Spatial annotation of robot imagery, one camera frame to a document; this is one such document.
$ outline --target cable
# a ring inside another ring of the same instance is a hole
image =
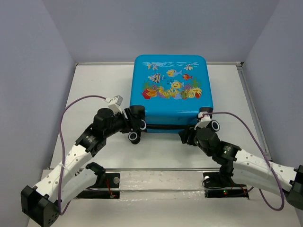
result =
[[[68,208],[68,206],[69,206],[69,204],[70,204],[70,202],[68,202],[68,203],[66,204],[66,206],[65,206],[65,209],[62,211],[62,208],[61,208],[61,189],[62,189],[62,177],[63,177],[64,165],[65,165],[65,145],[64,145],[64,140],[63,140],[63,135],[62,135],[62,129],[61,129],[63,117],[64,117],[65,112],[66,112],[72,105],[74,105],[75,103],[81,101],[82,99],[85,99],[85,98],[92,98],[92,97],[94,97],[94,98],[102,98],[102,99],[104,99],[104,100],[106,99],[106,98],[103,97],[103,96],[96,96],[96,95],[84,96],[84,97],[82,97],[82,98],[78,98],[77,100],[75,100],[75,101],[73,101],[71,104],[69,104],[69,105],[65,108],[64,112],[63,112],[62,115],[61,115],[60,125],[59,125],[59,136],[60,136],[60,141],[61,141],[61,145],[62,145],[62,167],[61,167],[61,171],[60,171],[59,185],[58,185],[58,208],[59,208],[59,214],[60,214],[60,215],[63,215],[63,214],[66,212],[66,210],[67,210],[67,208]]]
[[[261,191],[261,189],[259,189],[260,194],[261,194],[261,196],[262,196],[264,202],[265,202],[271,209],[273,209],[273,210],[275,210],[275,211],[281,211],[281,210],[284,208],[284,203],[285,203],[282,185],[281,185],[281,183],[280,183],[280,181],[279,181],[279,179],[278,179],[278,176],[276,175],[275,171],[271,168],[270,162],[269,162],[268,158],[266,157],[265,152],[263,151],[262,147],[261,147],[261,146],[259,145],[259,143],[257,142],[256,138],[255,138],[254,135],[252,134],[252,132],[251,132],[251,130],[249,129],[248,125],[247,125],[240,117],[238,117],[237,115],[235,115],[235,114],[233,114],[233,113],[230,113],[230,112],[213,112],[213,113],[205,113],[205,114],[202,114],[202,116],[204,117],[204,116],[206,116],[206,115],[213,115],[213,114],[228,114],[228,115],[231,115],[231,116],[237,118],[237,119],[244,125],[244,127],[247,129],[247,131],[249,132],[250,136],[251,136],[252,139],[254,140],[255,144],[257,145],[257,147],[258,147],[259,150],[261,151],[261,154],[262,154],[262,156],[263,156],[265,162],[267,163],[268,167],[270,168],[271,172],[273,173],[274,178],[275,178],[275,180],[276,180],[276,182],[277,182],[277,184],[278,184],[279,191],[280,191],[280,195],[281,195],[281,206],[280,206],[279,208],[274,208],[274,207],[272,207],[272,206],[268,203],[268,201],[266,200],[266,198],[265,198],[263,192]]]

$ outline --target table surface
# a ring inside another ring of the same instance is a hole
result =
[[[229,111],[241,117],[257,135],[242,83],[234,65],[208,65],[214,111]],[[129,106],[133,65],[82,65],[77,66],[67,104],[86,95],[114,97],[121,95],[122,107]],[[107,104],[98,98],[82,100],[64,116],[62,132],[69,150],[75,140],[92,123],[99,108]],[[261,156],[252,138],[235,118],[229,115],[214,116],[221,126],[219,138],[236,144],[248,152]],[[51,168],[62,159],[58,138]],[[217,168],[211,158],[197,147],[181,144],[177,134],[143,133],[141,142],[133,145],[127,134],[117,133],[107,139],[107,145],[98,152],[94,162],[105,168]]]
[[[45,170],[43,177],[50,170]],[[250,199],[206,199],[197,171],[125,171],[120,175],[120,199],[76,199],[53,227],[299,227],[293,207],[271,210],[258,190]],[[280,198],[264,192],[270,204]],[[28,227],[38,227],[30,220]]]

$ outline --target black wheel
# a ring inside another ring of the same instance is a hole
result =
[[[207,125],[207,128],[210,128],[212,131],[219,131],[220,130],[220,125],[218,123],[218,121],[216,120],[212,120],[209,122],[209,124]]]
[[[128,139],[132,144],[138,144],[140,142],[141,132],[133,131],[128,134]]]

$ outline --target white ring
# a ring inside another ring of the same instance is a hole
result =
[[[146,122],[144,120],[141,120],[144,122],[144,127],[143,128],[140,128],[141,130],[145,130],[146,129]]]
[[[135,137],[134,139],[131,138],[131,135],[132,135],[133,133],[136,135],[136,137]],[[137,134],[136,132],[134,132],[134,131],[128,134],[128,139],[129,139],[130,141],[134,141],[134,140],[136,140],[137,138],[138,138],[138,134]]]
[[[218,128],[217,128],[217,129],[214,128],[213,123],[216,123],[216,124],[218,125]],[[220,125],[219,125],[218,121],[212,120],[212,128],[213,128],[213,130],[215,130],[215,131],[219,131]]]

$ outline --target cartoon fish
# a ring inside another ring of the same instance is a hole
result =
[[[166,72],[166,74],[167,74],[169,77],[175,77],[175,76],[177,76],[177,75],[179,75],[179,74],[182,74],[182,71],[177,72],[176,70],[168,70],[168,71]]]
[[[150,70],[151,66],[152,66],[152,70],[157,70],[158,69],[158,66],[155,63],[147,65],[147,68]]]
[[[193,69],[193,67],[189,64],[189,65],[187,65],[187,66],[185,66],[185,68],[184,68],[185,70],[192,70]]]
[[[171,85],[171,89],[179,89],[179,88],[182,88],[184,86],[184,83],[180,83],[179,81],[177,80],[174,80],[174,82],[170,83]]]
[[[188,74],[184,74],[182,77],[183,77],[184,80],[189,80],[189,79],[193,78],[193,76],[190,76]]]
[[[161,74],[160,73],[156,73],[156,74],[153,74],[152,76],[149,76],[148,77],[152,82],[155,82],[155,83],[159,83],[161,79],[164,78],[164,75],[162,76],[161,78]]]

